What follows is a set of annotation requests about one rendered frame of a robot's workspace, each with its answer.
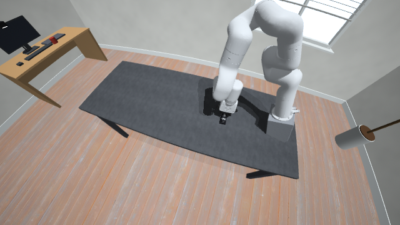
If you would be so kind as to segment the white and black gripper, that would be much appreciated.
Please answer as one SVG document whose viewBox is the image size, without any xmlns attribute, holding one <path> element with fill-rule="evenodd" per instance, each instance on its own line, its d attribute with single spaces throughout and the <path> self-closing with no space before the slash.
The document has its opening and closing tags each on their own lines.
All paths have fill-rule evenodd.
<svg viewBox="0 0 400 225">
<path fill-rule="evenodd" d="M 229 117 L 231 113 L 237 112 L 238 100 L 235 104 L 228 104 L 226 101 L 221 101 L 220 104 L 216 106 L 220 110 L 220 114 L 223 112 L 227 112 L 227 116 Z"/>
</svg>

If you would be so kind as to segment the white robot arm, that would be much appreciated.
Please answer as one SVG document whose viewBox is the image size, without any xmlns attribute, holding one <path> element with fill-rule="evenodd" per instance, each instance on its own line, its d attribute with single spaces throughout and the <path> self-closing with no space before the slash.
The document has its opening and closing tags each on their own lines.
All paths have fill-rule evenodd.
<svg viewBox="0 0 400 225">
<path fill-rule="evenodd" d="M 288 121 L 294 113 L 299 113 L 293 103 L 303 76 L 297 68 L 301 60 L 304 22 L 300 15 L 283 9 L 273 0 L 258 2 L 228 24 L 228 38 L 219 75 L 213 80 L 212 96 L 228 104 L 237 102 L 243 84 L 236 76 L 252 42 L 252 31 L 258 27 L 277 38 L 277 46 L 264 49 L 261 62 L 265 80 L 281 86 L 276 93 L 272 116 L 278 121 Z"/>
</svg>

